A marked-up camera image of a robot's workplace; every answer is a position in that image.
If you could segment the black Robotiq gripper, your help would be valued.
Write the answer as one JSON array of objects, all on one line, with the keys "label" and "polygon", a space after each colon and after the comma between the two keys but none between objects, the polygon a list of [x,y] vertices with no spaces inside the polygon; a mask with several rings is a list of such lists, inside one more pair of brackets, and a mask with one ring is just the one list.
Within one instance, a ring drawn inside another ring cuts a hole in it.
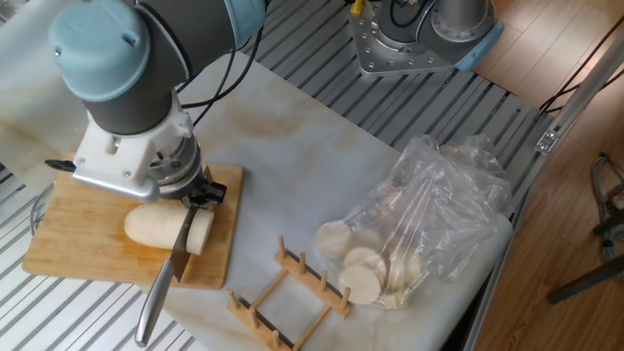
[{"label": "black Robotiq gripper", "polygon": [[197,176],[184,188],[181,202],[187,209],[215,206],[223,202],[227,187],[218,182],[205,182]]}]

